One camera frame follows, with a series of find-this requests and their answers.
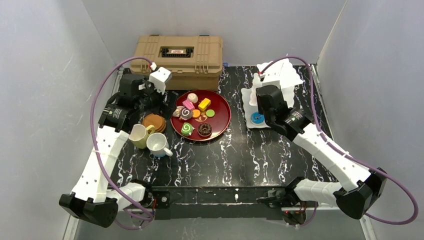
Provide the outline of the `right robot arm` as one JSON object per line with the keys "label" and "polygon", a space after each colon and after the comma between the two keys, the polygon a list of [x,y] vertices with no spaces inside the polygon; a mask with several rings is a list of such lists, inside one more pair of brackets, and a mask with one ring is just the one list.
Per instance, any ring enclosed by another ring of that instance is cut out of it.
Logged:
{"label": "right robot arm", "polygon": [[312,117],[299,108],[288,107],[282,91],[274,85],[256,89],[259,113],[277,133],[309,152],[337,179],[337,182],[297,178],[289,184],[290,199],[336,205],[347,216],[359,220],[381,196],[387,178],[378,167],[372,170],[338,153],[335,142],[323,139]]}

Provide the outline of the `red round tray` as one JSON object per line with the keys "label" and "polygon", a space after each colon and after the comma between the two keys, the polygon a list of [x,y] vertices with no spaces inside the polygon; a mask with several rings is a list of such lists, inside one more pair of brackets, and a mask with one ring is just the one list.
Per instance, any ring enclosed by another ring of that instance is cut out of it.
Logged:
{"label": "red round tray", "polygon": [[[231,121],[231,109],[228,102],[224,97],[219,95],[217,92],[210,90],[193,90],[188,91],[181,95],[176,101],[176,106],[183,106],[183,101],[187,99],[189,93],[195,93],[198,96],[198,102],[194,103],[195,109],[198,109],[198,104],[204,99],[208,98],[211,100],[210,106],[207,110],[212,109],[215,111],[214,117],[208,118],[206,116],[206,111],[201,111],[201,116],[199,118],[190,118],[188,120],[181,119],[180,117],[171,117],[170,124],[177,134],[180,136],[197,142],[206,142],[210,141],[219,135],[221,135],[229,126]],[[194,131],[191,136],[183,136],[181,134],[181,128],[183,123],[190,123],[194,127]],[[203,137],[198,134],[198,127],[202,123],[209,123],[212,127],[212,133],[209,136]]]}

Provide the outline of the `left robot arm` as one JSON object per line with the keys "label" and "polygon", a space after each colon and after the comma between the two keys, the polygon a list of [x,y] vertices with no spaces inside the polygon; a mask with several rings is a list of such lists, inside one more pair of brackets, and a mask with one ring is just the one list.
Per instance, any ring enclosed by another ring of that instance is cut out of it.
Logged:
{"label": "left robot arm", "polygon": [[59,199],[59,205],[71,216],[107,228],[119,212],[135,206],[145,213],[144,221],[153,220],[153,212],[143,206],[149,197],[149,185],[132,180],[118,187],[111,173],[142,111],[166,119],[172,116],[178,94],[165,93],[171,78],[172,74],[164,68],[148,76],[128,73],[121,77],[99,120],[90,123],[93,149],[79,180],[70,193]]}

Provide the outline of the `yellow green mug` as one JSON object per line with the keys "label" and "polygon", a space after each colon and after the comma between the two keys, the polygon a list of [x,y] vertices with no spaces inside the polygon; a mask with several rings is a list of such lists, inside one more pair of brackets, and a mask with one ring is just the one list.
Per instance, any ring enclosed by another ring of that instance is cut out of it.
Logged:
{"label": "yellow green mug", "polygon": [[139,149],[145,149],[147,147],[147,139],[151,134],[156,131],[154,125],[148,125],[145,127],[142,124],[135,124],[131,130],[128,139],[133,145]]}

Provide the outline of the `wooden coaster stack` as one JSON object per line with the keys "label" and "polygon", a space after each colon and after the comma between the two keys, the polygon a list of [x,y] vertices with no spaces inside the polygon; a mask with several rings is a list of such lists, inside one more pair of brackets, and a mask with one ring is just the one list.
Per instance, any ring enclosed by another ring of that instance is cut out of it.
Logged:
{"label": "wooden coaster stack", "polygon": [[145,126],[146,128],[150,125],[153,125],[155,127],[155,131],[157,133],[163,133],[164,130],[166,129],[166,120],[164,117],[157,115],[157,114],[149,114],[147,115],[142,123],[143,126]]}

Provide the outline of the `white grey mug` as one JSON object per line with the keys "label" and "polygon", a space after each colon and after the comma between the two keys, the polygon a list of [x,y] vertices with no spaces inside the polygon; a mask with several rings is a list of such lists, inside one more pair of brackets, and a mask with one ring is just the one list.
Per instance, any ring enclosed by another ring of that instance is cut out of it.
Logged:
{"label": "white grey mug", "polygon": [[173,156],[166,136],[160,132],[151,134],[146,140],[146,146],[154,157]]}

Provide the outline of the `white tiered cake stand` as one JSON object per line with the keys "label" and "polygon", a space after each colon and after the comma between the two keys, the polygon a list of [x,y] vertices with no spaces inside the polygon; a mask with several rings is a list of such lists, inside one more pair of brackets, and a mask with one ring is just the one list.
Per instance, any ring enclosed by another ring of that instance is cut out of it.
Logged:
{"label": "white tiered cake stand", "polygon": [[[258,73],[260,75],[264,73],[279,74],[281,86],[280,90],[283,95],[283,98],[286,101],[288,107],[294,107],[295,87],[303,83],[299,74],[287,58],[272,64],[270,67],[267,67],[269,64],[270,62],[257,64],[256,67],[258,68]],[[259,112],[258,106],[253,105],[253,94],[256,93],[256,90],[257,88],[252,87],[241,89],[244,118],[246,121],[246,127],[248,129],[262,129],[268,127],[265,121],[261,125],[254,125],[251,123],[250,120],[252,113]]]}

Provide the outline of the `blue toy donut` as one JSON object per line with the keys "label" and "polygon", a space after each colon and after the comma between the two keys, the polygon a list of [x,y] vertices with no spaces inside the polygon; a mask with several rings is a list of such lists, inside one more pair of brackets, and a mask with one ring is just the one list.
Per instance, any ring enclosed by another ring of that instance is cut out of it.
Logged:
{"label": "blue toy donut", "polygon": [[250,116],[250,121],[253,125],[261,125],[265,121],[263,114],[260,114],[258,111],[253,112]]}

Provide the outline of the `tan plastic toolbox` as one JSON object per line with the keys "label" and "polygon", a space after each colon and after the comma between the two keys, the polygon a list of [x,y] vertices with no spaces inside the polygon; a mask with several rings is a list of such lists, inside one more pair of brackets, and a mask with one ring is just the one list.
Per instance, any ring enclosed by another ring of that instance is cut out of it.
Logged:
{"label": "tan plastic toolbox", "polygon": [[223,40],[219,36],[140,36],[134,56],[146,57],[171,72],[167,90],[218,90],[223,72]]}

